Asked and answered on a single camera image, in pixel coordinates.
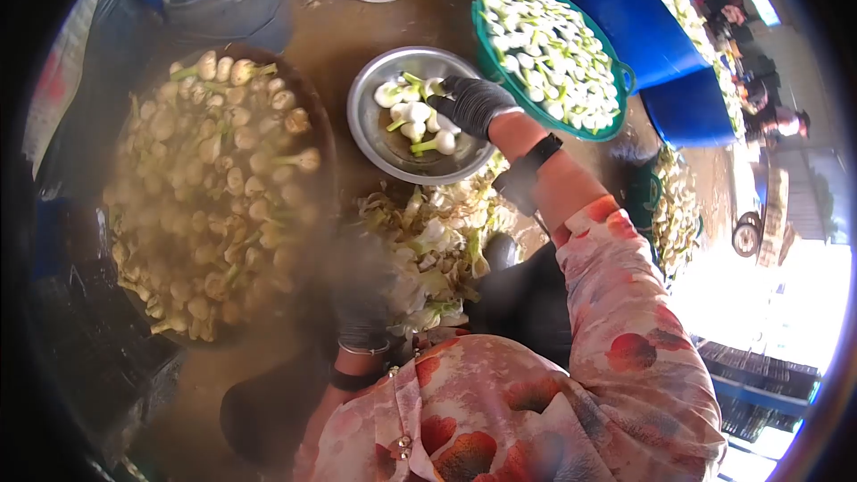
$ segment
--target wheel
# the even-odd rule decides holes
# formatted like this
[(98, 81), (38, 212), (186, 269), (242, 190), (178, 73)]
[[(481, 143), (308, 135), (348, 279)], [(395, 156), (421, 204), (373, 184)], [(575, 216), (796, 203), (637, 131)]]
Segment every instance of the wheel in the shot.
[(745, 223), (752, 224), (752, 225), (756, 226), (757, 228), (762, 227), (762, 219), (758, 216), (757, 213), (755, 213), (753, 211), (744, 212), (744, 215), (738, 219), (738, 223), (736, 224), (736, 227), (743, 225)]
[(732, 232), (732, 247), (742, 257), (752, 257), (761, 244), (758, 228), (752, 223), (742, 223)]

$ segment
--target silver bracelet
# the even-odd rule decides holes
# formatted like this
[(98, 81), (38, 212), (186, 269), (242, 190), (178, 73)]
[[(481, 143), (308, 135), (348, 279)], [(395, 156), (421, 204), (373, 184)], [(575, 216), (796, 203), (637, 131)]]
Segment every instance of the silver bracelet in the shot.
[(340, 341), (339, 339), (337, 339), (336, 342), (339, 345), (339, 348), (342, 348), (346, 352), (353, 353), (355, 355), (376, 355), (378, 353), (384, 353), (390, 349), (390, 341), (386, 341), (387, 344), (384, 345), (384, 348), (367, 349), (367, 350), (360, 350), (357, 348), (347, 347), (346, 345), (342, 344), (342, 341)]

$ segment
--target black glove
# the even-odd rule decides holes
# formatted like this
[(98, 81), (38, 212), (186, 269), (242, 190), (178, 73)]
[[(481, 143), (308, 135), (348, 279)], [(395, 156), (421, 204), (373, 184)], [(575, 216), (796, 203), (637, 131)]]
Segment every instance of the black glove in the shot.
[(346, 227), (328, 257), (339, 342), (358, 350), (384, 348), (388, 315), (384, 294), (394, 278), (383, 242), (362, 226)]
[(487, 80), (452, 75), (446, 77), (441, 86), (454, 100), (431, 96), (429, 105), (461, 127), (463, 132), (482, 140), (488, 140), (487, 126), (494, 117), (520, 108), (512, 94)]

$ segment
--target concrete floor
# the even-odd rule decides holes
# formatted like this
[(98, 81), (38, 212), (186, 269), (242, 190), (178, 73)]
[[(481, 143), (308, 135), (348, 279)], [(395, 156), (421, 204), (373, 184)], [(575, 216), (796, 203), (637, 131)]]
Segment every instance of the concrete floor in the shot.
[[(350, 137), (345, 102), (353, 78), (378, 54), (407, 45), (444, 48), (476, 63), (476, 41), (470, 24), (472, 0), (398, 0), (368, 4), (357, 0), (291, 0), (295, 34), (285, 56), (316, 85), (330, 114), (337, 139), (341, 198), (379, 189), (382, 179), (396, 183), (373, 166)], [(638, 97), (629, 100), (627, 126), (613, 141), (582, 142), (563, 135), (564, 149), (601, 179), (617, 198), (624, 195), (625, 177), (635, 162), (654, 155), (660, 145)], [(709, 240), (731, 231), (728, 160), (723, 150), (687, 150), (697, 172)], [(537, 233), (519, 229), (538, 245)], [(266, 331), (241, 345), (187, 356), (176, 400), (158, 413), (139, 440), (141, 455), (158, 465), (172, 480), (280, 479), (262, 475), (234, 455), (220, 433), (220, 400), (234, 383), (282, 362), (297, 349), (288, 320), (268, 324)]]

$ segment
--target steel basin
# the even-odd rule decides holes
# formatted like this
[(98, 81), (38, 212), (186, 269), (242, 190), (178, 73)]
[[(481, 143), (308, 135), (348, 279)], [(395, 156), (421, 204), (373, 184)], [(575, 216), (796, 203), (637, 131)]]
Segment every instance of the steel basin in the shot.
[(363, 155), (391, 176), (417, 185), (449, 185), (475, 174), (495, 152), (484, 140), (460, 134), (455, 154), (427, 151), (416, 157), (406, 137), (387, 131), (390, 114), (374, 101), (374, 91), (384, 82), (395, 81), (403, 71), (420, 79), (480, 76), (475, 67), (440, 48), (396, 48), (370, 61), (348, 93), (348, 126)]

